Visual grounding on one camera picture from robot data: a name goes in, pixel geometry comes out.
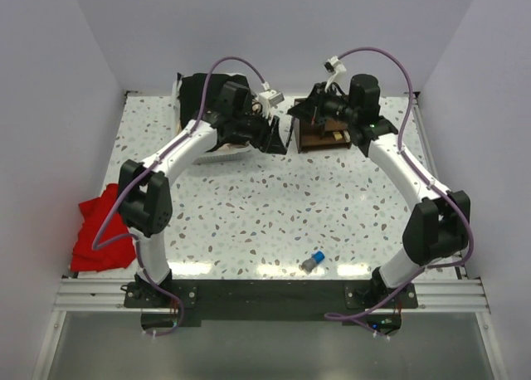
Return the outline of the blue cylindrical battery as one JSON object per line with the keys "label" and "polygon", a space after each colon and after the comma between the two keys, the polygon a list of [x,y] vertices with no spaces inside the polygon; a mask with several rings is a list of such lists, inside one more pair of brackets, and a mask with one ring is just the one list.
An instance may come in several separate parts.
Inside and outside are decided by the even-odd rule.
{"label": "blue cylindrical battery", "polygon": [[324,260],[324,253],[322,251],[317,251],[312,255],[312,258],[315,260],[317,264],[322,262]]}

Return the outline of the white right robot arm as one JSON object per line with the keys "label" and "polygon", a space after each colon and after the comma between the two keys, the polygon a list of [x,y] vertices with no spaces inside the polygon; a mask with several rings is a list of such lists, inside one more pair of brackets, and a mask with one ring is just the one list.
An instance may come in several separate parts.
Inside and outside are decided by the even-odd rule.
{"label": "white right robot arm", "polygon": [[387,308],[399,297],[398,287],[435,262],[464,250],[470,241],[470,198],[452,192],[433,178],[409,150],[398,143],[398,130],[380,114],[378,79],[352,77],[347,95],[317,83],[288,113],[306,123],[337,121],[347,127],[352,144],[375,163],[404,198],[411,216],[402,233],[402,248],[373,272],[369,296]]}

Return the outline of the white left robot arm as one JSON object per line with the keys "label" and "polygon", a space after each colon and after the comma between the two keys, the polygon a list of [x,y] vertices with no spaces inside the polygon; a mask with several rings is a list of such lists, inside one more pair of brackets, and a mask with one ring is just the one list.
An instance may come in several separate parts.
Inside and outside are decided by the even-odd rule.
{"label": "white left robot arm", "polygon": [[147,282],[142,296],[153,307],[165,306],[172,287],[164,245],[164,230],[173,214],[171,187],[182,172],[206,152],[224,144],[249,144],[262,153],[284,154],[280,119],[271,109],[281,103],[281,92],[266,89],[253,95],[229,80],[197,118],[159,151],[141,162],[128,160],[119,172],[118,212],[133,234],[139,268]]}

